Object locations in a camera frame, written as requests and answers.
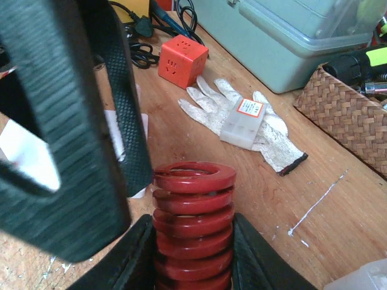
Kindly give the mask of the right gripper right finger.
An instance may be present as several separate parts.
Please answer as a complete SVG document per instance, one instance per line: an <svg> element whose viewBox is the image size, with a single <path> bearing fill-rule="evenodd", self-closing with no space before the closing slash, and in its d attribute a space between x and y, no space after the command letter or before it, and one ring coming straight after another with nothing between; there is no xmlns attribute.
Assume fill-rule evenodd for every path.
<svg viewBox="0 0 387 290"><path fill-rule="evenodd" d="M235 214L233 226L234 289L316 289L270 246L241 213Z"/></svg>

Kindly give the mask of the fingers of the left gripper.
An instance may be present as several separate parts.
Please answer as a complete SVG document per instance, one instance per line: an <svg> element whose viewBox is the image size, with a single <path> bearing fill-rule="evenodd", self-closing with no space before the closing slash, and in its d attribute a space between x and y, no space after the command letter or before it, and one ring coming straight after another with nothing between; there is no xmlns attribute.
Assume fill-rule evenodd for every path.
<svg viewBox="0 0 387 290"><path fill-rule="evenodd" d="M84 261L152 177L125 31L108 1L2 1L1 42L61 180L53 193L2 163L1 229Z"/></svg>

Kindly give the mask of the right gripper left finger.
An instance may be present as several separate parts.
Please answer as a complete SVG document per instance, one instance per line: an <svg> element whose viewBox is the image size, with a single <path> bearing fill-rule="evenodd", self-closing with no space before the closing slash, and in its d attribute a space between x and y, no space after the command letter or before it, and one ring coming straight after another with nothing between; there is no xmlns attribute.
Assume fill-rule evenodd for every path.
<svg viewBox="0 0 387 290"><path fill-rule="evenodd" d="M144 214L111 251L69 288L79 290L154 289L156 234Z"/></svg>

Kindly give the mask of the red spring front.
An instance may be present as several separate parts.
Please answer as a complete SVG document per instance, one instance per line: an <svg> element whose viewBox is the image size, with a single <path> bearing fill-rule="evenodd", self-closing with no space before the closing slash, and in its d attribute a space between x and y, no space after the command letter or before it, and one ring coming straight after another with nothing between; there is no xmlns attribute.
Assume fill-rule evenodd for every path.
<svg viewBox="0 0 387 290"><path fill-rule="evenodd" d="M234 168L186 161L154 170L156 289L232 286Z"/></svg>

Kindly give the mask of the beige work glove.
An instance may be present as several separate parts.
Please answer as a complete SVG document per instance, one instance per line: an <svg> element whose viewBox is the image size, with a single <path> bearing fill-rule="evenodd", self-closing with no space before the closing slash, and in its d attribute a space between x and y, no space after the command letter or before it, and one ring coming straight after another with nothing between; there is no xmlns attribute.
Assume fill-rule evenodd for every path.
<svg viewBox="0 0 387 290"><path fill-rule="evenodd" d="M193 120L210 129L220 140L259 152L280 176L289 174L308 155L288 137L285 121L259 91L252 99L244 98L225 79L216 79L214 91L198 76L197 87L186 89L194 105L180 99L180 108Z"/></svg>

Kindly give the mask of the translucent plastic spring box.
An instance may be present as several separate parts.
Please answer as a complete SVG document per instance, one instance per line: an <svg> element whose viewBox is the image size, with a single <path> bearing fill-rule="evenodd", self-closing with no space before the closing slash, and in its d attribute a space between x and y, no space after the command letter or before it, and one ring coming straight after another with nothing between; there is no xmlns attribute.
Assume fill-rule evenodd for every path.
<svg viewBox="0 0 387 290"><path fill-rule="evenodd" d="M324 290L386 290L386 259L361 266L327 285Z"/></svg>

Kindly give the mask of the red cube adapter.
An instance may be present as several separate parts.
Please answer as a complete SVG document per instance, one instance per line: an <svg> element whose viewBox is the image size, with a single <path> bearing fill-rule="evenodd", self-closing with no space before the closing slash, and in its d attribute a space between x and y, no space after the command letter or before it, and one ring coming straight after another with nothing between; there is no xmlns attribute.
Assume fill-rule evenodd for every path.
<svg viewBox="0 0 387 290"><path fill-rule="evenodd" d="M208 47L178 35L161 46L158 75L186 89L202 75L208 55Z"/></svg>

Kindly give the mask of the small clear parts case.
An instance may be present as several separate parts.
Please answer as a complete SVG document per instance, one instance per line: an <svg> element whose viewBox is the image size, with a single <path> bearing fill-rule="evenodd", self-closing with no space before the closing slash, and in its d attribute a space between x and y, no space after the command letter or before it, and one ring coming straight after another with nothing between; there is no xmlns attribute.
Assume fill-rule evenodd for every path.
<svg viewBox="0 0 387 290"><path fill-rule="evenodd" d="M220 140L251 150L267 105L240 97L221 129Z"/></svg>

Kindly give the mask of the woven wicker basket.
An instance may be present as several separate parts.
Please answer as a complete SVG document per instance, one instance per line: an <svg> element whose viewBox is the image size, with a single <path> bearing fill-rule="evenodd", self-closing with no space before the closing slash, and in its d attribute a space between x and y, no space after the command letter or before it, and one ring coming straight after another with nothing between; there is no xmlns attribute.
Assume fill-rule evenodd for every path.
<svg viewBox="0 0 387 290"><path fill-rule="evenodd" d="M319 65L293 106L386 178L386 110Z"/></svg>

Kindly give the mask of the grey green plastic toolbox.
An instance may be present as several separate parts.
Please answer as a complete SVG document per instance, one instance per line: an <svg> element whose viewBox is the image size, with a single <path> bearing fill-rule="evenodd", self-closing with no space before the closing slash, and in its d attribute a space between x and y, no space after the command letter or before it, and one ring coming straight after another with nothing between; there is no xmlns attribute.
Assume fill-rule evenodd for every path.
<svg viewBox="0 0 387 290"><path fill-rule="evenodd" d="M275 93L368 44L385 1L195 0L199 24Z"/></svg>

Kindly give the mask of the white peg base plate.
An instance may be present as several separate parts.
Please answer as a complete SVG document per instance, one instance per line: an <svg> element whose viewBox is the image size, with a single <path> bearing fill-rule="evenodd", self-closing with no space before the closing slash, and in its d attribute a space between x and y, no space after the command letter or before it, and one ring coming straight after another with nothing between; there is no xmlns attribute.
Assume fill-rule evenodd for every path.
<svg viewBox="0 0 387 290"><path fill-rule="evenodd" d="M11 119L22 109L22 121L27 121L31 112L21 88L15 84L1 85L1 112L10 118L1 132L1 160L26 174L47 188L51 193L60 189L61 180L46 142Z"/></svg>

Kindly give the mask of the yellow green cordless drill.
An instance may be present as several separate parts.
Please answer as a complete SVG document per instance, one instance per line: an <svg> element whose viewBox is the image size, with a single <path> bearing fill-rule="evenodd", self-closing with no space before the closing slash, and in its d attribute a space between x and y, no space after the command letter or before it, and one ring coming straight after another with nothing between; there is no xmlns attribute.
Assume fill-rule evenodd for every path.
<svg viewBox="0 0 387 290"><path fill-rule="evenodd" d="M324 71L348 86L386 74L386 45L362 48L322 65Z"/></svg>

